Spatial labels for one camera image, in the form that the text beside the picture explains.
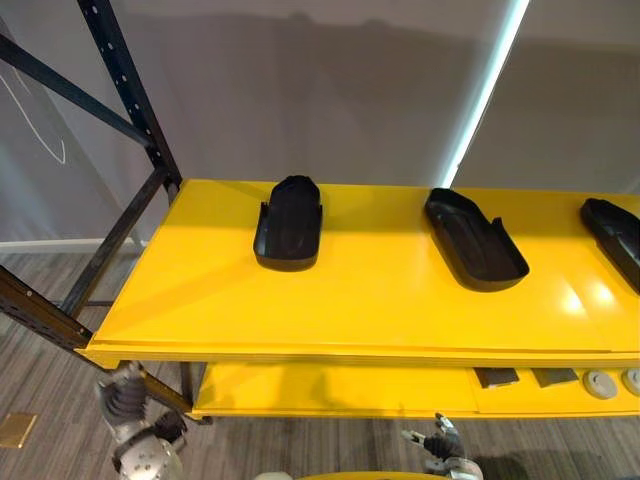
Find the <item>black molded part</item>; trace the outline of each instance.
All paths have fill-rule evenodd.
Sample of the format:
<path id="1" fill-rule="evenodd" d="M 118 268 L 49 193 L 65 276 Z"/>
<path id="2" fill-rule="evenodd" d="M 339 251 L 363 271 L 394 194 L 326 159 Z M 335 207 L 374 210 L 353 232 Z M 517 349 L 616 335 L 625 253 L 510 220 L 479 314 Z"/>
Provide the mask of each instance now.
<path id="1" fill-rule="evenodd" d="M 434 188 L 425 204 L 441 254 L 456 279 L 483 292 L 503 290 L 529 273 L 529 265 L 502 226 L 489 222 L 468 198 Z"/>
<path id="2" fill-rule="evenodd" d="M 520 381 L 514 368 L 475 368 L 482 388 L 501 387 Z"/>
<path id="3" fill-rule="evenodd" d="M 304 270 L 316 263 L 320 245 L 320 190 L 309 178 L 290 176 L 262 203 L 253 241 L 260 265 L 274 270 Z"/>
<path id="4" fill-rule="evenodd" d="M 532 368 L 531 371 L 542 388 L 578 381 L 578 375 L 572 368 Z"/>
<path id="5" fill-rule="evenodd" d="M 580 216 L 618 271 L 640 294 L 640 219 L 606 200 L 588 198 Z"/>

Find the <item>perforated metal upright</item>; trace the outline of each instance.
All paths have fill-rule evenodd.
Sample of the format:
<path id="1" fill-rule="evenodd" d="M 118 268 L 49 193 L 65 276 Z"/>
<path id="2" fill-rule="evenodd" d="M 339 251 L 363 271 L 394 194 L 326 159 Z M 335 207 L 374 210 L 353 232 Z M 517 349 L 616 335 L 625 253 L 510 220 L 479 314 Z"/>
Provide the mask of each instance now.
<path id="1" fill-rule="evenodd" d="M 171 203 L 180 189 L 182 176 L 142 86 L 111 4 L 108 0 L 78 0 L 78 6 L 127 109 L 130 121 L 107 108 L 4 35 L 0 35 L 0 58 L 138 142 L 149 157 L 153 171 L 116 221 L 60 307 L 7 269 L 0 267 L 0 310 L 47 341 L 103 370 L 74 350 L 85 347 L 93 334 L 78 322 L 78 315 L 158 188 L 164 186 Z M 190 412 L 193 409 L 193 382 L 190 378 L 191 369 L 188 367 L 188 364 L 183 363 L 180 369 L 182 393 L 146 374 L 150 395 L 170 408 L 183 413 Z"/>

